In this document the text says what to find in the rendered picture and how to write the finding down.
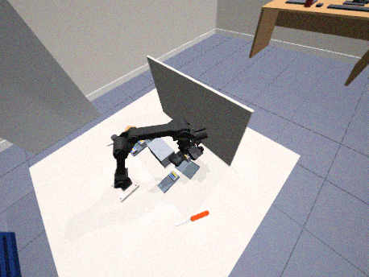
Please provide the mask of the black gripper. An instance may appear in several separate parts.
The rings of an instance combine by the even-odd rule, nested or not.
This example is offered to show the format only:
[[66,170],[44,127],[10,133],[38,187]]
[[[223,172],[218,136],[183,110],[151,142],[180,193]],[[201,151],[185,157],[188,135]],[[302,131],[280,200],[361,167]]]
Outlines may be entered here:
[[171,163],[173,163],[176,167],[178,167],[182,161],[184,161],[187,157],[185,157],[186,153],[185,151],[187,150],[188,147],[191,147],[193,145],[193,143],[196,143],[197,146],[199,146],[201,144],[201,140],[195,141],[193,139],[190,139],[190,144],[186,147],[182,147],[178,144],[178,142],[176,143],[178,146],[179,151],[175,154],[172,153],[168,159]]

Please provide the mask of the grey flat panel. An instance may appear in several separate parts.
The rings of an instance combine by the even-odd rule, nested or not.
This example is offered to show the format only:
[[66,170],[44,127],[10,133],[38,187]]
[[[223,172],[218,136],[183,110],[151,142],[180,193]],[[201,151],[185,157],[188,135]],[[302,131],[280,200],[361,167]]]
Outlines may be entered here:
[[205,125],[201,143],[230,166],[254,110],[150,56],[147,62],[163,112],[192,128]]

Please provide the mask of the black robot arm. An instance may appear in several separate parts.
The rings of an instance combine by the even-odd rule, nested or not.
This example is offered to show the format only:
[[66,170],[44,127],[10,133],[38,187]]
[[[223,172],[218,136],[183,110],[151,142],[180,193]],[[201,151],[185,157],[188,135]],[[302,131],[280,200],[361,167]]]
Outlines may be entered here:
[[[192,128],[191,124],[184,118],[173,119],[169,123],[161,125],[130,127],[113,140],[112,155],[116,159],[114,188],[120,188],[125,192],[133,184],[128,177],[128,167],[125,167],[125,159],[138,141],[168,136],[172,137],[173,141],[178,141],[178,144],[182,147],[188,146],[190,139],[195,142],[208,138],[205,125]],[[203,151],[203,146],[196,147],[193,143],[185,153],[194,161],[203,154]]]

